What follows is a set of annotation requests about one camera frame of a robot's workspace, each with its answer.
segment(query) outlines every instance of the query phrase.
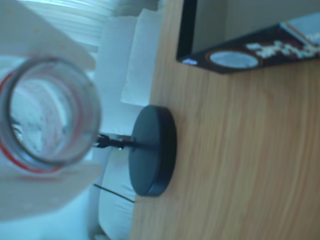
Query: glass jar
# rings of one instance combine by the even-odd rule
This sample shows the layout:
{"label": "glass jar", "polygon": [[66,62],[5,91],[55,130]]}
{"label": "glass jar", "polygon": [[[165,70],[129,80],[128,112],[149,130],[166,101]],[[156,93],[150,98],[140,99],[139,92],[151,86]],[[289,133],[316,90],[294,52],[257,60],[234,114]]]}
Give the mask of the glass jar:
{"label": "glass jar", "polygon": [[56,173],[78,163],[97,139],[101,108],[93,83],[60,57],[0,64],[0,161],[24,173]]}

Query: black round base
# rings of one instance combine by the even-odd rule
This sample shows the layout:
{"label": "black round base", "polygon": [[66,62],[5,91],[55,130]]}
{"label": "black round base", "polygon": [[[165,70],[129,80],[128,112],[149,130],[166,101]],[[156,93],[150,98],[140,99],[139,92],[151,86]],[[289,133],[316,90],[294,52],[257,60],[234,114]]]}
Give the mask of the black round base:
{"label": "black round base", "polygon": [[172,177],[176,163],[177,133],[170,111],[149,105],[139,114],[129,152],[130,179],[140,196],[159,196]]}

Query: wooden table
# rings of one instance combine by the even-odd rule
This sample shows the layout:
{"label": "wooden table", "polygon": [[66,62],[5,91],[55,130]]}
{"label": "wooden table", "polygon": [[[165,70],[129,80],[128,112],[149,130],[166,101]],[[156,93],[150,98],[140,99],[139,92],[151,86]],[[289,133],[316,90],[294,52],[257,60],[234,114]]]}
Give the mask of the wooden table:
{"label": "wooden table", "polygon": [[319,61],[182,65],[181,11],[167,1],[151,100],[174,115],[176,168],[161,197],[137,197],[131,240],[319,240]]}

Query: jar rim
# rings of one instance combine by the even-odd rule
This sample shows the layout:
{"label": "jar rim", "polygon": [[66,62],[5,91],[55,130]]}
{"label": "jar rim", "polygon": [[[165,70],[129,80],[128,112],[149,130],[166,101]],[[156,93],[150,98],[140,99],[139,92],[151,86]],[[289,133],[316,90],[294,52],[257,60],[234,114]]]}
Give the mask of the jar rim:
{"label": "jar rim", "polygon": [[[35,172],[35,173],[53,173],[57,172],[63,167],[73,165],[75,163],[78,163],[83,159],[83,157],[88,153],[88,151],[91,148],[91,145],[88,144],[82,151],[80,151],[77,155],[72,156],[69,159],[65,160],[48,160],[45,157],[40,157],[32,153],[30,150],[28,150],[17,138],[14,129],[12,127],[11,123],[11,100],[13,96],[13,92],[19,81],[22,79],[24,74],[26,74],[28,71],[32,70],[33,68],[36,68],[39,65],[42,64],[49,64],[49,63],[56,63],[56,64],[62,64],[68,68],[70,68],[72,71],[75,71],[79,76],[81,77],[81,80],[84,81],[87,84],[92,84],[92,82],[89,80],[87,75],[74,63],[56,56],[36,56],[29,58],[27,61],[25,61],[23,64],[18,66],[16,69],[14,69],[11,73],[9,73],[6,78],[0,83],[0,114],[1,117],[1,124],[0,124],[0,149],[5,153],[7,157],[10,157],[11,161],[15,165],[18,164],[18,167],[23,168],[24,170],[27,170],[28,172]],[[100,111],[100,101],[97,97],[97,91],[95,91],[96,94],[91,94],[92,98],[91,100],[94,101],[93,104],[95,104],[98,109],[98,111],[95,112],[96,116],[94,116],[96,119],[96,124],[94,126],[94,130],[92,131],[92,136],[90,140],[92,140],[92,143],[96,140],[97,135],[99,133],[99,127],[101,123],[101,111]]]}

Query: lamp base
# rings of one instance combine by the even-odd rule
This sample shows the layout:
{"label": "lamp base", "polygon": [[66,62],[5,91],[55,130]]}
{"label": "lamp base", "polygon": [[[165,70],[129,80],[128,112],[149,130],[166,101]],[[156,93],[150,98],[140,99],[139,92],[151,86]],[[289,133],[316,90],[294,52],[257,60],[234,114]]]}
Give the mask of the lamp base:
{"label": "lamp base", "polygon": [[149,105],[139,114],[131,136],[130,179],[140,196],[159,196],[167,188],[176,164],[177,133],[170,111]]}

